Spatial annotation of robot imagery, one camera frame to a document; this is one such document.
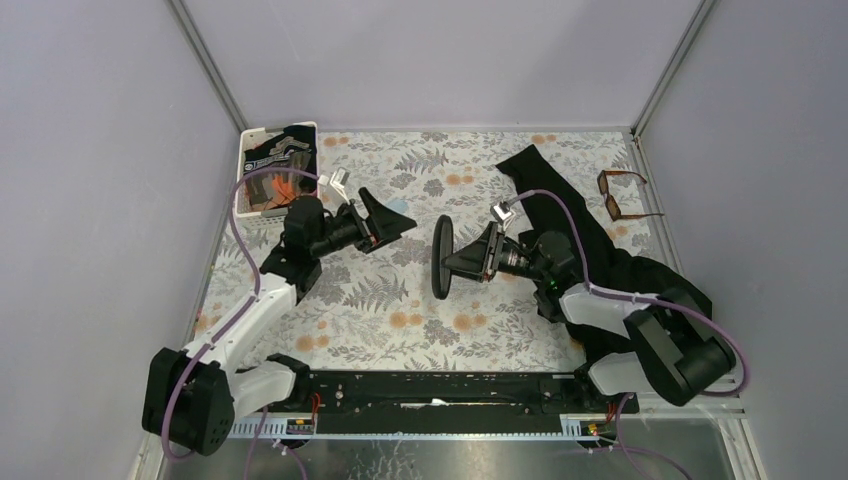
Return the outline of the floral patterned table mat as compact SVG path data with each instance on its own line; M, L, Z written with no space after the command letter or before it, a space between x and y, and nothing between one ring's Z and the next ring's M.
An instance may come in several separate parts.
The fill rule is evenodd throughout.
M541 317L534 284L509 274L456 279L445 300L431 291L437 218L453 220L464 246L514 194L496 164L528 146L585 198L615 247L663 260L650 208L636 180L634 140L624 132L321 132L323 170L347 168L349 193L369 189L387 205L405 199L417 227L365 255L324 259L314 288L253 345L244 367L281 353L315 369L569 371L585 359L566 326Z

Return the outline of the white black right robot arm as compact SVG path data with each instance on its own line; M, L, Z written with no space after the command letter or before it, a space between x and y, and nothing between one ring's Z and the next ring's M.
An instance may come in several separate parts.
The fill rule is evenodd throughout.
M736 366L731 346L698 320L700 311L685 291L672 288L640 299L587 288L575 253L562 232L544 232L526 247L495 221L455 249L452 220L443 215L434 229L433 294L445 299L455 277L484 283L505 273L532 281L538 314L566 325L584 346L587 361L573 396L589 412L622 393L655 392L684 406Z

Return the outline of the black glasses case tan lining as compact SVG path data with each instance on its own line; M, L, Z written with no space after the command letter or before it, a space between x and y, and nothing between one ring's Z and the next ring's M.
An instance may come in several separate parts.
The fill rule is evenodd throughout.
M431 248L431 289L437 300L445 300L450 291L452 272L444 260L454 252L453 222L447 215L438 217Z

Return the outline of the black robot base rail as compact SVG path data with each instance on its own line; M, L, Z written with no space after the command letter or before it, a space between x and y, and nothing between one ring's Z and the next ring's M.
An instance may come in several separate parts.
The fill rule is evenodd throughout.
M319 414L437 407L523 408L533 414L608 420L621 399L602 395L582 373L316 370L304 387L269 409L314 420Z

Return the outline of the black cloth garment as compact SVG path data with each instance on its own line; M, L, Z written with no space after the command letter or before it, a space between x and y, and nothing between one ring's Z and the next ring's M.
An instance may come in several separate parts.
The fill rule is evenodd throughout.
M707 295L668 266L626 250L615 247L606 231L586 207L584 197L559 175L544 159L536 146L531 145L495 168L512 179L517 193L542 189L556 194L572 214L581 243L588 260L590 280L601 287L640 293L663 293L671 288L686 291L712 319L713 304ZM543 195L523 200L522 206L532 225L531 230L518 234L518 241L534 246L538 236L545 231L565 233L576 246L574 235L565 213L553 199ZM586 360L594 362L609 353L626 353L632 350L625 337L586 325L566 322L571 338L579 342Z

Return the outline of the light blue cleaning cloth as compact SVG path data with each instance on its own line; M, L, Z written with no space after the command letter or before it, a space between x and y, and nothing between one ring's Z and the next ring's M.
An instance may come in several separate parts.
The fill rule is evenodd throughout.
M393 198L387 203L387 207L397 213L405 214L408 210L408 203L405 199Z

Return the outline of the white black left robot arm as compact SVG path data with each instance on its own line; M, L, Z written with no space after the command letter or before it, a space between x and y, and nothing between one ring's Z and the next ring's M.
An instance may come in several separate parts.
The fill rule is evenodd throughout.
M311 290L323 257L349 246L371 253L416 227L415 220L383 205L366 188L359 195L365 217L353 200L330 214L317 197L295 199L280 240L258 267L243 303L182 349L163 348L152 358L142 427L159 436L169 459L215 453L236 421L273 403L288 411L307 404L306 364L275 354L247 370L240 366L271 324ZM175 445L184 453L175 453Z

